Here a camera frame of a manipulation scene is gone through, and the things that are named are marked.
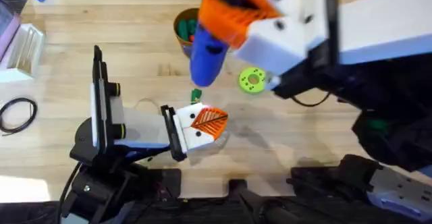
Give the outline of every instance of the wire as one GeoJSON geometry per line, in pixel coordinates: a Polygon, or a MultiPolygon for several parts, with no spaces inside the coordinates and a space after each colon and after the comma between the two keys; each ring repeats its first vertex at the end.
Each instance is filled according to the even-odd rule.
{"type": "Polygon", "coordinates": [[[320,209],[317,209],[315,207],[311,207],[311,206],[309,206],[307,204],[303,204],[303,203],[297,202],[295,200],[291,200],[291,199],[289,199],[287,197],[278,197],[278,198],[281,199],[281,200],[286,200],[286,201],[291,202],[293,204],[297,204],[299,206],[302,206],[302,207],[304,207],[304,208],[306,208],[306,209],[308,209],[310,211],[315,211],[316,213],[319,213],[319,214],[327,217],[329,220],[335,221],[337,223],[345,224],[345,222],[343,220],[340,220],[339,218],[334,217],[334,216],[332,216],[332,215],[330,215],[330,214],[328,214],[328,213],[326,213],[326,212],[324,212],[324,211],[322,211],[320,209]]]}
{"type": "Polygon", "coordinates": [[[321,103],[324,103],[330,96],[330,92],[327,93],[327,95],[324,96],[324,98],[319,101],[318,103],[313,103],[313,104],[307,104],[307,103],[303,103],[302,101],[298,100],[296,96],[292,96],[291,99],[296,102],[299,105],[302,105],[303,107],[316,107],[318,105],[320,105],[321,103]]]}
{"type": "Polygon", "coordinates": [[[18,133],[18,132],[25,130],[34,121],[34,118],[36,118],[37,112],[38,112],[38,105],[33,100],[26,99],[26,98],[17,98],[17,99],[10,100],[8,103],[6,103],[0,109],[0,130],[2,132],[6,133],[2,136],[10,136],[12,134],[15,134],[15,133],[18,133]],[[12,105],[14,105],[16,103],[21,103],[21,102],[30,103],[30,118],[26,122],[24,122],[22,125],[20,125],[16,128],[5,127],[3,124],[3,117],[2,117],[3,113],[6,111],[6,109],[10,108],[12,105]]]}
{"type": "Polygon", "coordinates": [[[80,167],[81,167],[81,163],[76,163],[74,170],[72,170],[72,173],[70,174],[69,179],[67,179],[67,181],[66,181],[65,188],[63,189],[63,192],[61,193],[61,196],[60,196],[59,205],[57,206],[56,224],[61,224],[61,206],[63,205],[63,203],[65,201],[66,193],[69,190],[69,186],[72,183],[72,180],[74,179],[74,177],[75,177],[75,175],[78,172],[80,167]]]}
{"type": "Polygon", "coordinates": [[[142,99],[138,100],[136,102],[136,104],[133,106],[133,109],[136,109],[137,106],[142,102],[148,102],[148,103],[153,104],[156,107],[156,110],[159,112],[159,114],[161,114],[161,112],[160,112],[161,107],[156,103],[156,101],[154,101],[153,99],[150,99],[150,98],[142,98],[142,99]]]}
{"type": "Polygon", "coordinates": [[[145,214],[145,212],[149,209],[149,207],[151,207],[151,205],[153,204],[153,202],[150,202],[148,205],[146,205],[143,210],[140,212],[140,214],[138,214],[138,216],[135,218],[135,220],[132,222],[132,224],[137,223],[145,214]]]}
{"type": "Polygon", "coordinates": [[[41,215],[40,217],[37,217],[37,218],[31,219],[31,220],[28,220],[28,221],[22,221],[22,222],[20,222],[20,223],[4,223],[4,224],[27,224],[27,223],[31,223],[31,222],[33,222],[33,221],[39,221],[39,220],[41,220],[41,219],[45,219],[45,218],[47,218],[47,217],[50,217],[50,216],[54,215],[55,213],[56,213],[56,211],[54,211],[54,212],[52,212],[52,213],[45,213],[45,214],[41,215]]]}

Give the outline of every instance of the wooden tabletop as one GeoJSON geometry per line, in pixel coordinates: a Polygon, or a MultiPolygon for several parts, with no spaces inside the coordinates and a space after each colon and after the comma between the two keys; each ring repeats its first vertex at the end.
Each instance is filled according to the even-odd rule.
{"type": "MultiPolygon", "coordinates": [[[[342,0],[347,3],[354,0],[342,0]]],[[[58,200],[73,166],[69,158],[77,127],[90,115],[93,45],[99,45],[109,78],[119,82],[126,107],[140,99],[175,108],[190,102],[194,88],[188,59],[173,31],[178,13],[200,0],[28,0],[22,17],[46,32],[46,47],[35,81],[0,85],[0,101],[36,99],[35,122],[19,134],[0,137],[0,202],[58,200]]],[[[222,196],[231,178],[246,178],[262,195],[292,194],[285,178],[291,167],[338,165],[348,153],[366,156],[350,128],[358,111],[331,97],[308,109],[272,92],[250,96],[236,81],[247,63],[228,55],[221,75],[203,90],[202,100],[229,113],[223,148],[198,151],[181,163],[170,154],[151,167],[182,170],[183,197],[222,196]]],[[[325,95],[301,96],[315,102],[325,95]]],[[[158,113],[152,103],[137,109],[158,113]]],[[[7,120],[28,117],[28,105],[7,120]]]]}

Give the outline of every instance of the green gear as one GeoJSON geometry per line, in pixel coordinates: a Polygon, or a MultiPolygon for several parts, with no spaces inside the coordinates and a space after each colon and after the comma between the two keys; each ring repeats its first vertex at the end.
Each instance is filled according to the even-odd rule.
{"type": "Polygon", "coordinates": [[[265,72],[257,67],[245,69],[238,76],[238,85],[249,94],[258,94],[264,91],[265,72]]]}

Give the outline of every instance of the floor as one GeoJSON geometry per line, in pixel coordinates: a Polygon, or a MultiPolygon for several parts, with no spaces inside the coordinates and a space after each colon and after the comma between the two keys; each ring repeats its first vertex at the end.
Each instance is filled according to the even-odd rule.
{"type": "MultiPolygon", "coordinates": [[[[26,0],[6,0],[20,12],[26,0]]],[[[294,214],[311,223],[416,223],[400,215],[363,203],[346,204],[338,199],[305,202],[291,197],[284,200],[294,214]]],[[[36,224],[54,223],[56,202],[0,204],[0,223],[36,224]]],[[[138,203],[126,219],[126,223],[235,223],[247,224],[248,217],[235,200],[191,200],[188,204],[165,203],[167,206],[148,206],[138,203]]]]}

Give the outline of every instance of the cup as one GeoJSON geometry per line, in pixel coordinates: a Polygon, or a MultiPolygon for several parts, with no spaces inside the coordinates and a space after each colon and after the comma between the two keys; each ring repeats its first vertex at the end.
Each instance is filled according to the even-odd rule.
{"type": "Polygon", "coordinates": [[[192,42],[188,40],[183,40],[182,38],[180,38],[180,36],[178,36],[178,24],[182,19],[185,19],[186,21],[191,19],[198,20],[198,8],[190,8],[180,12],[177,17],[175,17],[173,24],[175,36],[180,43],[183,54],[185,54],[187,58],[190,58],[190,55],[192,54],[192,42]]]}

